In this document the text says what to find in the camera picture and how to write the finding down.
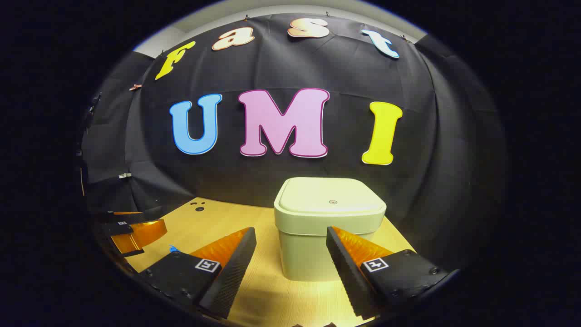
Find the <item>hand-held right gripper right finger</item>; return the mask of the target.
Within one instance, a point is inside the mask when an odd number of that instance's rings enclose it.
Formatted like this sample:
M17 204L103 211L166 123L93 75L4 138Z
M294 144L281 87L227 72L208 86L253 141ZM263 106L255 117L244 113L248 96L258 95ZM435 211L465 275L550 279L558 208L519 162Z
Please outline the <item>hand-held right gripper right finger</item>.
M346 230L330 226L326 247L355 315L392 318L432 298L454 272L413 250L393 252Z

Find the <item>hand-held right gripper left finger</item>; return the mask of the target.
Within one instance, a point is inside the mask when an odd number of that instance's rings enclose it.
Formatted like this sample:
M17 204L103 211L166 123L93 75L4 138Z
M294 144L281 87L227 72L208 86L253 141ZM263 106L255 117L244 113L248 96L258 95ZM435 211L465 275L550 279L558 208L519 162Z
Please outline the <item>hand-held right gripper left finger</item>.
M187 311L227 319L255 248L255 228L243 228L191 254L173 251L138 279Z

